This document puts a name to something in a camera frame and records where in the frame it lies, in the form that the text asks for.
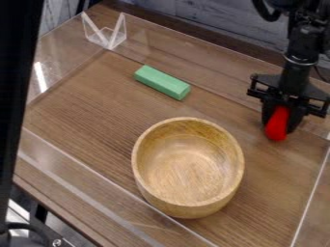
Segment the wooden table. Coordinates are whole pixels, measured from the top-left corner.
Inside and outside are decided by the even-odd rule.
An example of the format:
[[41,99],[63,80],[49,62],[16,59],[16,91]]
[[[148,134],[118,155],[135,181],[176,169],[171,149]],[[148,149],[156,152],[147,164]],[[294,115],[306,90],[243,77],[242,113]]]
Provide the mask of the wooden table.
[[[99,4],[90,10],[90,15],[98,24],[104,24],[115,21],[118,13],[106,4]],[[130,20],[134,33],[140,28],[140,22],[135,22],[132,17]],[[150,24],[144,24],[143,29],[155,36],[152,41],[156,41],[158,34],[162,36],[166,32],[162,30],[158,33]],[[47,58],[56,56],[60,66],[44,63],[44,67],[51,83],[61,79],[29,103],[24,121],[27,131],[55,146],[55,151],[68,153],[79,162],[59,158],[41,146],[31,148],[32,141],[23,134],[25,153],[39,153],[43,159],[37,160],[40,164],[32,164],[33,160],[19,160],[16,184],[98,245],[152,245],[130,237],[128,229],[115,229],[114,218],[104,216],[106,211],[100,213],[102,208],[116,203],[116,198],[127,196],[126,193],[116,197],[111,195],[106,180],[111,179],[140,198],[130,167],[130,154],[138,136],[164,119],[180,116],[203,118],[222,125],[238,138],[246,173],[238,194],[223,210],[199,220],[178,220],[179,224],[219,246],[290,246],[329,150],[326,139],[319,137],[329,124],[310,118],[306,123],[309,127],[298,129],[287,141],[273,143],[265,137],[261,116],[255,111],[258,102],[244,96],[247,74],[254,69],[267,72],[279,68],[200,41],[186,42],[186,46],[175,46],[172,50],[160,52],[158,49],[159,53],[151,50],[143,61],[194,84],[191,94],[179,102],[134,81],[132,74],[142,64],[119,54],[132,49],[135,39],[114,53],[83,40],[81,32],[80,19],[75,18],[40,40],[36,61],[47,61]],[[174,43],[186,40],[176,33],[166,34]],[[164,45],[163,41],[159,39],[151,46],[159,48]],[[60,49],[52,50],[53,42],[60,44]],[[196,53],[206,51],[210,59],[204,57],[200,61],[191,61],[192,54],[183,54],[187,45],[195,46]],[[84,62],[87,54],[94,55]],[[139,54],[135,56],[136,60],[142,59]],[[36,82],[37,78],[32,77],[32,83]],[[77,166],[80,161],[86,166],[83,168]],[[102,175],[99,181],[95,173]],[[98,204],[91,203],[88,195]],[[123,210],[143,215],[139,207],[130,208],[127,205]],[[319,232],[321,228],[313,224],[314,231]],[[166,232],[155,234],[167,246],[184,246],[180,234],[171,235],[170,245]],[[313,246],[325,246],[327,238],[327,233],[317,234]]]

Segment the green eraser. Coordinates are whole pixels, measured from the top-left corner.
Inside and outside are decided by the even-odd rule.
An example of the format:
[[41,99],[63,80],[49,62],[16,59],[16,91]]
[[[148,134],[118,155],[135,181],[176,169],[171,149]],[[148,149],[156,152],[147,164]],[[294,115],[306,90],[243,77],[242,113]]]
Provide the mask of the green eraser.
[[134,78],[176,100],[182,100],[191,91],[190,84],[148,66],[135,72]]

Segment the wooden bowl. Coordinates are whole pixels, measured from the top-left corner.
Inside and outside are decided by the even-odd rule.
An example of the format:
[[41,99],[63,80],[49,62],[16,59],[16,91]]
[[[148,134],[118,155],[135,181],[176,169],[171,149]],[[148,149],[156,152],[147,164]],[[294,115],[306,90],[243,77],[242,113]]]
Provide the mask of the wooden bowl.
[[216,124],[176,118],[139,137],[131,156],[138,188],[167,215],[194,219],[232,199],[243,175],[238,141]]

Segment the black cable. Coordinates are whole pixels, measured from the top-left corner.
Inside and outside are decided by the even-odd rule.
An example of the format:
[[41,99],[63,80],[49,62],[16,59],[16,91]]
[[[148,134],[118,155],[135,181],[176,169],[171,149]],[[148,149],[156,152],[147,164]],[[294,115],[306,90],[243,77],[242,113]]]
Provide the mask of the black cable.
[[24,224],[24,223],[13,223],[13,222],[7,223],[7,226],[8,226],[8,230],[20,229],[20,230],[33,231],[41,237],[44,246],[49,246],[49,244],[51,244],[49,239],[48,239],[47,235],[44,234],[44,232],[39,228],[36,228],[28,224]]
[[314,66],[314,70],[315,70],[315,73],[318,75],[318,77],[321,78],[321,80],[325,82],[325,83],[329,83],[330,84],[330,81],[329,79],[322,75],[319,69],[318,69],[318,66]]
[[267,21],[274,22],[279,19],[281,11],[274,11],[273,13],[270,13],[263,0],[253,0],[253,5],[254,5],[254,8],[255,8],[257,12],[259,13],[259,15]]

